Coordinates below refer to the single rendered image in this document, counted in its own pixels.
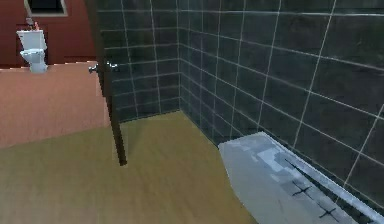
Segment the white bathtub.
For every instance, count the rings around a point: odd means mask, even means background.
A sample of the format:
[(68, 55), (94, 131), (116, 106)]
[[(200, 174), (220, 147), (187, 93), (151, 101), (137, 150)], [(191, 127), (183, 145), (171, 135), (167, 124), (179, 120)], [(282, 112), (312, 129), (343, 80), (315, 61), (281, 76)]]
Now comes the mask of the white bathtub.
[(384, 215), (264, 132), (223, 142), (219, 152), (259, 224), (384, 224)]

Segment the white toilet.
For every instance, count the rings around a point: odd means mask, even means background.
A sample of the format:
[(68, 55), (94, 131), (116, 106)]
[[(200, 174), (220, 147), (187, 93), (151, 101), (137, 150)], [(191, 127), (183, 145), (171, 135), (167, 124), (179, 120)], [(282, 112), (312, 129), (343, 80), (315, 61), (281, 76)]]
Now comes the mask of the white toilet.
[(47, 44), (42, 30), (19, 30), (16, 32), (23, 49), (20, 51), (22, 58), (29, 64), (32, 73), (45, 73), (45, 51)]

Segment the white framed window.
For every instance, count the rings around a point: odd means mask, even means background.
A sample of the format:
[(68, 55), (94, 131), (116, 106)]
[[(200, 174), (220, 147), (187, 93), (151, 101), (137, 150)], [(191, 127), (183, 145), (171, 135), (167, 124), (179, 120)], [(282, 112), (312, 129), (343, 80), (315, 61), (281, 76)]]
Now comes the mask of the white framed window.
[(31, 17), (65, 17), (68, 15), (64, 0), (24, 0)]

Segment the dark brown room door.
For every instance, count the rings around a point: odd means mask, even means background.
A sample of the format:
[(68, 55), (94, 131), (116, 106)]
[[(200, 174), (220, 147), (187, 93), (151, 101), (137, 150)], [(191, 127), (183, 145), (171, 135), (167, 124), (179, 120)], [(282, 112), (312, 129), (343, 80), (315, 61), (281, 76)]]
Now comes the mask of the dark brown room door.
[(120, 166), (124, 166), (127, 164), (127, 157), (119, 123), (119, 116), (116, 109), (116, 105), (113, 101), (111, 76), (112, 71), (110, 71), (106, 66), (106, 62), (108, 60), (106, 59), (104, 41), (101, 34), (101, 27), (99, 25), (100, 19), (97, 12), (97, 0), (84, 0), (84, 3), (87, 9), (87, 15), (96, 54), (96, 60), (100, 69), (100, 72), (96, 74), (99, 77), (99, 84), (102, 91), (102, 96), (104, 97), (105, 102), (107, 104), (108, 116), (113, 133), (118, 162)]

